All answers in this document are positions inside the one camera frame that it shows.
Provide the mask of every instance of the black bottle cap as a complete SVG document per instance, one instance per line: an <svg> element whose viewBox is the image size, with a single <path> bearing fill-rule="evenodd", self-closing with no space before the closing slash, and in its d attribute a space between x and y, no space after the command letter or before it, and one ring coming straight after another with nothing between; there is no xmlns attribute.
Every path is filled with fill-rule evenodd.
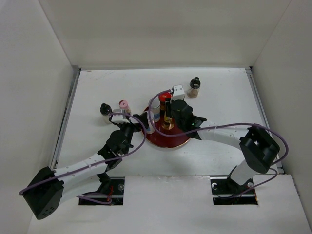
<svg viewBox="0 0 312 234"><path fill-rule="evenodd" d="M192 89L199 89L200 88L200 81L199 81L198 77L195 77L194 79L191 80L190 87Z"/></svg>
<svg viewBox="0 0 312 234"><path fill-rule="evenodd" d="M99 111L101 112L102 115L107 116L112 112L112 108L109 105L103 103Z"/></svg>

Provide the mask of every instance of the screw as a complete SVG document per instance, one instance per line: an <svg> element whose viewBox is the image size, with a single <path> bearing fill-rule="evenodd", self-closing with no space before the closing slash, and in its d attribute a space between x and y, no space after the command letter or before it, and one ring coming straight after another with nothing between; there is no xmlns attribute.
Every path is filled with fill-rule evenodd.
<svg viewBox="0 0 312 234"><path fill-rule="evenodd" d="M247 187L248 187L248 188L251 188L251 187L253 187L253 186L254 186L254 184L251 183L251 182L249 182L249 183L247 184Z"/></svg>
<svg viewBox="0 0 312 234"><path fill-rule="evenodd" d="M217 189L218 189L217 186L218 186L217 183L212 183L212 184L211 184L211 187L212 187L213 190L217 190Z"/></svg>
<svg viewBox="0 0 312 234"><path fill-rule="evenodd" d="M125 186L123 184L118 184L118 190L123 191L125 189Z"/></svg>

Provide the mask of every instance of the red tray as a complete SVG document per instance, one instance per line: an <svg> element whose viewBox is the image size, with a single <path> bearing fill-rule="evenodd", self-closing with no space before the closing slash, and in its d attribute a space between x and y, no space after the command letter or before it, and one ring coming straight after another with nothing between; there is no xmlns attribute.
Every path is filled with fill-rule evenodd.
<svg viewBox="0 0 312 234"><path fill-rule="evenodd" d="M174 135L178 133L182 133L183 131L179 129L176 125L176 122L174 119L172 119L172 124L174 127L170 130L164 129L161 124L163 123L164 120L164 115L160 115L160 120L155 123L155 127L160 130L162 133L168 134L168 135ZM190 138L187 135L183 136L175 136L175 137L167 137L167 136L162 136L158 132L153 132L152 134L147 134L147 140L151 142L153 145L156 145L161 148L175 148L182 146L186 144Z"/></svg>

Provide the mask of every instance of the white wall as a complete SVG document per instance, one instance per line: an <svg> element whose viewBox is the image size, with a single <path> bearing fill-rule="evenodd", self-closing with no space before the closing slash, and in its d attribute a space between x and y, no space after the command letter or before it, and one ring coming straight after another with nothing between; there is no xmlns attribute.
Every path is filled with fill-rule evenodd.
<svg viewBox="0 0 312 234"><path fill-rule="evenodd" d="M38 0L0 0L0 233L26 233L32 212L19 190L47 165L71 65Z"/></svg>
<svg viewBox="0 0 312 234"><path fill-rule="evenodd" d="M290 0L40 0L82 67L254 64Z"/></svg>
<svg viewBox="0 0 312 234"><path fill-rule="evenodd" d="M293 175L312 225L312 1L292 0L253 73L273 129L290 145L283 165Z"/></svg>

